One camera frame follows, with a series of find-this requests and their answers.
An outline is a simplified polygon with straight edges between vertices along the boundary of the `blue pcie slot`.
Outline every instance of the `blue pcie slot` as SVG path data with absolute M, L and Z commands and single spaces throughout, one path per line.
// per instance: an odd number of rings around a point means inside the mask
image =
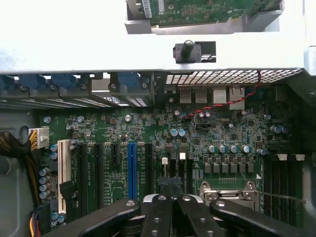
M 137 157 L 136 143 L 128 143 L 127 145 L 127 161 L 128 161 L 128 197 L 137 199 Z

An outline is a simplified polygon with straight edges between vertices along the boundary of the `red and black wire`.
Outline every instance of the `red and black wire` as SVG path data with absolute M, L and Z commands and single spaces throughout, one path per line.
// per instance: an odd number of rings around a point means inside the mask
M 240 101 L 246 100 L 248 97 L 254 95 L 256 93 L 258 87 L 260 86 L 261 72 L 259 70 L 257 71 L 257 75 L 258 75 L 258 81 L 257 81 L 256 85 L 254 86 L 253 90 L 250 93 L 248 93 L 247 95 L 245 95 L 244 97 L 242 97 L 242 98 L 240 98 L 238 100 L 226 102 L 225 104 L 214 104 L 213 106 L 205 106 L 203 109 L 195 110 L 194 112 L 189 113 L 189 115 L 187 115 L 185 117 L 185 119 L 191 119 L 191 118 L 194 117 L 195 114 L 201 113 L 201 112 L 203 112 L 203 110 L 211 110 L 214 107 L 222 107 L 222 106 L 225 106 L 225 105 L 232 105 L 232 104 L 238 103 Z

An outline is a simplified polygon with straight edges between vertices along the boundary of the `pcie slot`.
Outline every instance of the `pcie slot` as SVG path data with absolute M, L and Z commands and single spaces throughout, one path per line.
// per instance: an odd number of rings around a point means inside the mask
M 146 174 L 146 189 L 145 194 L 154 193 L 154 157 L 153 145 L 151 143 L 145 144 L 145 174 Z
M 70 140 L 57 141 L 58 148 L 58 212 L 66 213 L 66 201 L 60 193 L 59 185 L 71 179 Z
M 127 161 L 128 161 L 128 197 L 137 199 L 136 143 L 128 143 Z
M 118 165 L 120 163 L 118 144 L 111 144 L 111 158 L 112 164 Z
M 104 206 L 104 156 L 103 156 L 103 144 L 97 143 L 94 145 L 94 158 L 96 160 L 95 174 L 96 174 L 96 194 L 98 198 L 98 209 Z
M 78 145 L 78 203 L 80 216 L 88 214 L 88 157 L 87 145 Z

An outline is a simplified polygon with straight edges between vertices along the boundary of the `motherboard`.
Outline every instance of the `motherboard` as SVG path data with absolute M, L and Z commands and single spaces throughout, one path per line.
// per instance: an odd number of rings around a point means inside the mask
M 278 10 L 280 0 L 142 0 L 146 18 L 160 27 L 225 23 L 244 14 Z
M 299 226 L 299 204 L 260 194 L 302 195 L 300 160 L 282 160 L 299 154 L 298 108 L 269 102 L 267 94 L 258 92 L 244 110 L 223 106 L 190 119 L 186 115 L 196 104 L 50 110 L 40 117 L 50 138 L 41 159 L 51 172 L 43 200 L 55 213 L 65 213 L 59 184 L 72 180 L 76 219 L 122 198 L 142 201 L 160 193 L 161 177 L 176 176 L 185 194 L 205 202 L 231 198 Z M 258 191 L 255 198 L 244 192 L 249 183 Z

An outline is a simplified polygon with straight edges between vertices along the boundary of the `white pci slot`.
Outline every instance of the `white pci slot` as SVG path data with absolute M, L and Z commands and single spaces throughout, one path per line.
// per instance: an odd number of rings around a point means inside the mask
M 71 179 L 70 139 L 57 142 L 58 148 L 58 212 L 66 213 L 66 202 L 59 185 Z

